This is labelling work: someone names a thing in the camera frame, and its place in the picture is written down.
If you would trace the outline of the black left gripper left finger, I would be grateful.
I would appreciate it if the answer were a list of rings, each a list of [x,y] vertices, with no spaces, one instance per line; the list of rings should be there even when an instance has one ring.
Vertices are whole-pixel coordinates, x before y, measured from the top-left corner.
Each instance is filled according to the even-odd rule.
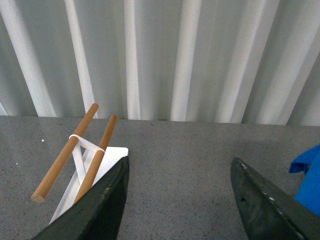
[[[129,158],[125,156],[75,205],[33,239],[117,239],[127,199],[129,173]]]

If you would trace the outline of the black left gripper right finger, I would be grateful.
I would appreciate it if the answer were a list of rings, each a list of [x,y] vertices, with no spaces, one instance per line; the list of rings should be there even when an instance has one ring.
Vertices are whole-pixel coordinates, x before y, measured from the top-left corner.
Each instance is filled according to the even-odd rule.
[[[250,240],[318,240],[320,218],[235,157],[230,180]]]

